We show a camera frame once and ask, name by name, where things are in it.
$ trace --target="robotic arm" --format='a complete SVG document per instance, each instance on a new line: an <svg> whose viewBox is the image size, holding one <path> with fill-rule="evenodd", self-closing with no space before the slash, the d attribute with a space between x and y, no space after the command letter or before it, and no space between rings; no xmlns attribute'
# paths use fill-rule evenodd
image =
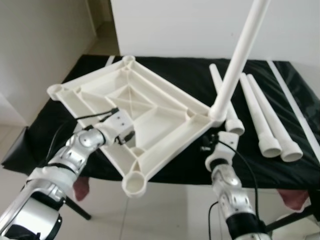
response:
<svg viewBox="0 0 320 240"><path fill-rule="evenodd" d="M44 167L37 167L28 177L18 197L0 217L0 240L53 240L62 224L59 209L65 203L74 182L91 153L102 145L122 145L135 132L129 115L113 109L89 130L75 133ZM238 135L219 132L218 139L237 148ZM257 220L246 192L232 168L235 153L213 136L206 151L205 166L212 172L213 190L219 198L223 216L233 240L270 240Z"/></svg>

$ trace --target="white plastic tube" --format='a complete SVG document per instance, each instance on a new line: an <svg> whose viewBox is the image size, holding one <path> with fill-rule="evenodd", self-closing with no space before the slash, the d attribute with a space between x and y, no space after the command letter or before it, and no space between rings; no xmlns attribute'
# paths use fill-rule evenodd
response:
<svg viewBox="0 0 320 240"><path fill-rule="evenodd" d="M210 69L215 90L218 93L222 85L222 79L221 79L220 73L215 64L210 64L209 69ZM241 136L245 132L245 127L242 121L238 118L237 113L231 101L227 106L226 121L224 126L227 132L238 134L239 136Z"/></svg>
<svg viewBox="0 0 320 240"><path fill-rule="evenodd" d="M261 23L266 15L270 0L254 0L245 21L232 59L225 73L223 84L208 115L213 127L219 127L226 120L227 105L236 89L240 73L243 71Z"/></svg>
<svg viewBox="0 0 320 240"><path fill-rule="evenodd" d="M274 158L276 156L279 156L282 151L280 144L271 132L271 129L257 102L255 94L249 85L245 73L241 73L240 83L250 111L256 134L259 138L259 148L262 155L266 158Z"/></svg>
<svg viewBox="0 0 320 240"><path fill-rule="evenodd" d="M260 89L257 84L254 76L249 74L248 82L251 85L251 88L254 92L254 95L262 109L262 112L274 134L276 139L279 141L280 146L282 148L281 158L285 162L293 162L299 160L303 156L303 152L301 151L299 145L294 142L286 128L280 121L276 112L268 102L266 96Z"/></svg>

